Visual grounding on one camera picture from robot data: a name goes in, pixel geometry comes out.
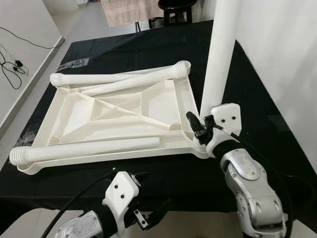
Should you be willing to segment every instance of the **black stool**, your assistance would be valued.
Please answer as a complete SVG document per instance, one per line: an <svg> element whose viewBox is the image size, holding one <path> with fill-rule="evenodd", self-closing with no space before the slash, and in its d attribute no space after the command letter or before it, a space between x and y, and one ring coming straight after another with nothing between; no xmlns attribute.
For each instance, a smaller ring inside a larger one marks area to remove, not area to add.
<svg viewBox="0 0 317 238"><path fill-rule="evenodd" d="M192 19L192 6L197 0L159 0L158 6L164 10L164 26L190 24L193 23ZM186 13L186 21L178 22L179 13ZM175 23L171 23L170 15L175 13Z"/></svg>

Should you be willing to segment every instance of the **floor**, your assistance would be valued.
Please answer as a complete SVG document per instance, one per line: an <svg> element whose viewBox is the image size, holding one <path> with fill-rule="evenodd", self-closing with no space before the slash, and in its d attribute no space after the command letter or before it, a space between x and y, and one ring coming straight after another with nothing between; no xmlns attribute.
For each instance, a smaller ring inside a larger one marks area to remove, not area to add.
<svg viewBox="0 0 317 238"><path fill-rule="evenodd" d="M12 121L6 134L0 140L0 168L5 163L10 149L15 145L27 120L44 93L49 83L50 74L58 68L71 42L135 32L134 24L109 27L99 2L90 3L87 8L72 12L69 16L60 14L54 15L53 18L66 41L36 84L14 121ZM141 30L149 28L147 22L140 22L140 26ZM0 238L38 238L57 212L57 210L47 209L32 210L20 217ZM63 222L78 216L80 213L81 211L67 211L48 237L53 238L53 234ZM128 228L124 238L132 237L241 238L242 235L236 213L169 212L159 225L147 232L142 232L137 225ZM298 237L317 238L317 235L302 223L296 221L292 238Z"/></svg>

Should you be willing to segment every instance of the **tiled floor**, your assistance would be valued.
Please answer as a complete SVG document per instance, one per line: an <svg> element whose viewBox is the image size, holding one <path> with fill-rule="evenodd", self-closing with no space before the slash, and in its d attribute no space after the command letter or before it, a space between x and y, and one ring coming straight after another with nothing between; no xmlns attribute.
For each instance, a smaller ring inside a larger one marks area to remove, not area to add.
<svg viewBox="0 0 317 238"><path fill-rule="evenodd" d="M50 74L55 72L58 65L69 48L71 42L100 37L109 37L133 33L134 24L109 27L100 3L91 3L80 12L73 12L71 20L65 22L67 16L54 16L61 34L66 37L66 42L59 49L57 55L46 69L45 73L33 89L20 112L12 122L6 134L0 141L0 168L5 163L10 149L16 143L27 120L31 116L48 83ZM148 29L147 22L141 22L141 30ZM39 238L52 220L57 211L35 209L24 214L0 236L0 238ZM68 211L57 223L52 233L63 222L80 214L80 211ZM242 237L236 213L209 213L209 212L169 212L163 221L150 231L142 232L134 225L127 229L124 238L240 238ZM311 230L303 224L295 222L292 238L305 237L317 238Z"/></svg>

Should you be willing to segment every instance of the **white cylindrical leg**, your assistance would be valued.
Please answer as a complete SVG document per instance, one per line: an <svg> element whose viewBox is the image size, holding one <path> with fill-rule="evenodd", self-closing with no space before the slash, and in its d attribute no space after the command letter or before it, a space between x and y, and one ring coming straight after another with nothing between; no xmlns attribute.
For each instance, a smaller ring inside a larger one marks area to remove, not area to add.
<svg viewBox="0 0 317 238"><path fill-rule="evenodd" d="M71 84L95 84L113 83L127 78L136 77L140 74L62 74L52 73L51 84L55 87L62 87Z"/></svg>
<svg viewBox="0 0 317 238"><path fill-rule="evenodd" d="M159 137L149 137L67 145L52 145L46 147L22 146L13 148L10 152L9 158L13 165L25 165L39 161L67 159L94 155L98 153L150 148L157 147L159 145Z"/></svg>
<svg viewBox="0 0 317 238"><path fill-rule="evenodd" d="M210 115L212 107L222 102L226 86L241 0L218 0L212 27L200 118Z"/></svg>
<svg viewBox="0 0 317 238"><path fill-rule="evenodd" d="M115 83L99 86L96 88L82 91L87 96L95 96L99 94L114 92L122 89L140 87L157 83L161 80L178 79L187 76L187 69L184 62L177 63L171 67L161 69L155 72L143 74L134 78L125 79Z"/></svg>

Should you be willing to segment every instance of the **black tablecloth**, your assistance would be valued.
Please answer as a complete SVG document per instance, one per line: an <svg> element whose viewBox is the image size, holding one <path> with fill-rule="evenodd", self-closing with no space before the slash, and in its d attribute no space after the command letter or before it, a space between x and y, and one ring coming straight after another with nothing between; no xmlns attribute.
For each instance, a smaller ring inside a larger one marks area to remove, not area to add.
<svg viewBox="0 0 317 238"><path fill-rule="evenodd" d="M211 39L212 22L173 26L135 34L72 43L62 63L90 58L87 66L67 68L68 74L109 74L191 62L190 83L200 108ZM37 133L54 97L48 86L21 138ZM224 103L241 106L243 138L260 150L279 171L298 175L317 185L316 175L305 154L283 120L239 43L235 44ZM236 211L235 197L227 188L224 174L215 159L201 160L191 154L90 163L46 168L29 176L5 164L0 172L0 208L3 232L24 212L34 208L58 209L77 191L102 174L117 170L131 173L148 171L140 190L141 210L151 210L172 198L173 210ZM307 186L296 179L286 181L301 220L316 230L315 207L304 210ZM279 193L275 181L271 185ZM107 182L99 183L83 195L71 209L84 209L102 200Z"/></svg>

